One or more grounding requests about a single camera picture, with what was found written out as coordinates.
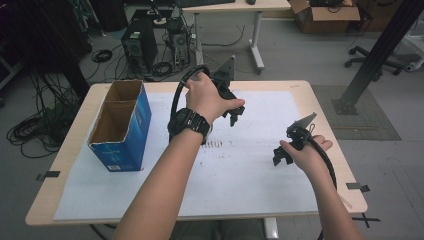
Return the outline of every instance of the cardboard box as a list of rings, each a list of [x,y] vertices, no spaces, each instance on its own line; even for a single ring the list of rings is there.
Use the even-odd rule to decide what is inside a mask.
[[[151,116],[142,81],[114,81],[88,146],[110,172],[140,171]]]
[[[355,6],[311,7],[306,0],[291,0],[289,3],[302,33],[344,33],[350,21],[360,20]]]
[[[358,0],[357,5],[363,8],[374,19],[391,19],[403,0]]]

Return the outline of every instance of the cardboard box on floor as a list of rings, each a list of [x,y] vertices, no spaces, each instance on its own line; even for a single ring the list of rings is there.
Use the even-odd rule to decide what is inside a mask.
[[[391,19],[403,0],[358,0],[356,5],[367,11],[371,17]]]
[[[289,3],[302,33],[344,33],[350,21],[360,20],[355,6],[311,7],[306,0],[291,0]]]
[[[367,32],[383,32],[403,0],[358,0],[357,5],[371,16]]]

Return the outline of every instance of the gray carpet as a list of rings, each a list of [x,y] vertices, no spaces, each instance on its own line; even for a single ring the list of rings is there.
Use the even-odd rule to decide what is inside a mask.
[[[337,139],[401,140],[371,92],[365,90],[355,105],[358,115],[338,115],[331,103],[339,99],[347,86],[313,85],[312,89]]]

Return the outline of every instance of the table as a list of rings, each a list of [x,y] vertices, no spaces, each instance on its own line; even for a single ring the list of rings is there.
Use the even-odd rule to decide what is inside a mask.
[[[184,8],[183,12],[194,13],[194,24],[196,34],[196,62],[197,65],[203,64],[202,44],[199,37],[200,26],[214,24],[215,26],[225,26],[229,22],[234,24],[239,22],[242,25],[249,24],[254,14],[255,27],[253,37],[249,40],[256,66],[259,73],[265,69],[262,57],[258,50],[259,28],[263,11],[289,10],[291,8],[287,0],[257,0],[255,5],[249,5],[246,0],[236,0],[235,3],[217,4],[210,6]]]
[[[60,171],[58,177],[47,177],[34,200],[31,209],[26,217],[26,223],[29,225],[61,225],[61,224],[96,224],[96,223],[116,223],[110,220],[92,220],[87,221],[55,221],[53,219],[58,207],[61,195],[69,175],[70,169],[75,162],[77,155],[81,149],[84,138],[88,129],[97,114],[110,84],[93,85],[75,118],[75,121],[60,149],[56,159],[54,160],[50,171]],[[177,86],[176,82],[172,83],[146,83],[146,92],[173,92]],[[318,116],[314,120],[316,128],[315,133],[325,135],[334,142],[334,146],[328,151],[328,155],[333,162],[337,175],[338,192],[344,202],[347,210],[351,213],[365,212],[367,204],[360,190],[349,190],[346,183],[354,183],[355,178],[346,162],[345,157],[334,137],[333,132],[319,106],[319,103],[306,81],[233,81],[231,89],[239,89],[243,91],[289,91],[294,102],[297,105],[299,114],[307,116],[311,112],[316,112]]]

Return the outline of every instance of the blue cardboard box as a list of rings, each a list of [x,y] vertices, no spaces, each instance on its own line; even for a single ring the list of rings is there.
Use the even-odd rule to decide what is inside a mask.
[[[88,146],[110,172],[140,171],[151,116],[142,81],[114,81]]]

